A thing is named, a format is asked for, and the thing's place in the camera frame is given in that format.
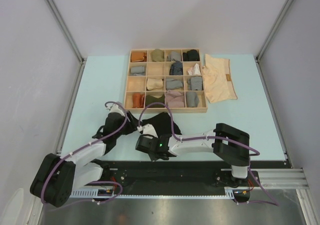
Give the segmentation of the orange and cream underwear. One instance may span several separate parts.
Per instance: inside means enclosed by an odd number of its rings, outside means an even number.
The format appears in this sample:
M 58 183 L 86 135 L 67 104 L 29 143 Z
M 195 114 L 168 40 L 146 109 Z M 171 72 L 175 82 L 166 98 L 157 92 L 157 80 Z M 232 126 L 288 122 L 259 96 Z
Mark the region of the orange and cream underwear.
M 132 108 L 140 109 L 140 108 L 144 108 L 144 106 L 145 106 L 145 94 L 135 92 L 132 95 Z

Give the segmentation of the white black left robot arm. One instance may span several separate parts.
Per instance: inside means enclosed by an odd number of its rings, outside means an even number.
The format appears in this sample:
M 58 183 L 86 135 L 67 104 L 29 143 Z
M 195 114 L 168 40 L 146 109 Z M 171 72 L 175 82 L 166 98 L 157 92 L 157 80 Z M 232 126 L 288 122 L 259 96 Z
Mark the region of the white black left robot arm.
M 64 156 L 47 154 L 30 186 L 30 193 L 56 208 L 64 205 L 74 190 L 91 182 L 105 185 L 111 173 L 98 158 L 110 152 L 120 136 L 137 130 L 138 119 L 131 112 L 110 112 L 104 125 L 92 136 L 93 141 L 82 149 Z

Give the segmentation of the black garment pile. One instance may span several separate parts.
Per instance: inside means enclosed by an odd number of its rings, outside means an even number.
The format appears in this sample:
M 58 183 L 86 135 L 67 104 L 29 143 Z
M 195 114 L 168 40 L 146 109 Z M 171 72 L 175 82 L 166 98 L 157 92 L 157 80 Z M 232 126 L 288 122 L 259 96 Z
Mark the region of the black garment pile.
M 118 113 L 109 113 L 102 129 L 102 136 L 105 137 L 117 130 L 124 120 L 125 116 L 121 116 Z M 149 119 L 143 119 L 140 122 L 141 126 L 146 124 L 151 124 L 155 128 L 158 137 L 166 134 L 172 134 L 171 117 L 167 112 L 161 112 Z M 103 140 L 103 143 L 106 144 L 105 154 L 110 152 L 116 146 L 117 139 L 120 136 L 122 136 L 122 129 L 118 133 L 115 133 Z

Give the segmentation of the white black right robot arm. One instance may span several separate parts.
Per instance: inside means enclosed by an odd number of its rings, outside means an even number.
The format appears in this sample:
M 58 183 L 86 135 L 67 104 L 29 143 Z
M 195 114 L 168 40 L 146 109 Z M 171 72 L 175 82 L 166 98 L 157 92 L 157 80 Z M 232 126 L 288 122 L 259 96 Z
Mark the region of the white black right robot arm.
M 157 135 L 151 124 L 140 126 L 138 130 L 140 136 L 135 149 L 148 154 L 151 161 L 192 153 L 211 153 L 231 166 L 230 179 L 235 185 L 242 186 L 249 179 L 250 135 L 242 130 L 225 123 L 218 123 L 214 130 L 195 136 Z

